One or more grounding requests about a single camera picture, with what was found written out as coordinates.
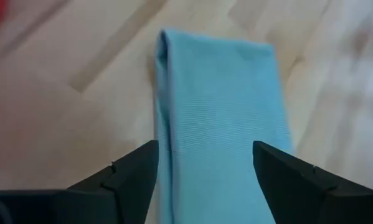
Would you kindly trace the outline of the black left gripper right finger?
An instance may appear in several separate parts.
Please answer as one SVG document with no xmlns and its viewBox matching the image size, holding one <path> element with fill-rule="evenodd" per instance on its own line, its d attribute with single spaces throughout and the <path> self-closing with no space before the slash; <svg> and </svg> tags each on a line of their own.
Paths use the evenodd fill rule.
<svg viewBox="0 0 373 224">
<path fill-rule="evenodd" d="M 262 141 L 253 166 L 276 223 L 373 223 L 373 190 Z"/>
</svg>

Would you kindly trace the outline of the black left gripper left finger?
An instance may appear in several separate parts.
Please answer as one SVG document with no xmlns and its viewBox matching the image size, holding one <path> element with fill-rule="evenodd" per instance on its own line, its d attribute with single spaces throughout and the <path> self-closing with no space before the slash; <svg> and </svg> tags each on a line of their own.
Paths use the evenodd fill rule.
<svg viewBox="0 0 373 224">
<path fill-rule="evenodd" d="M 151 140 L 67 189 L 0 190 L 0 223 L 144 223 L 158 162 Z"/>
</svg>

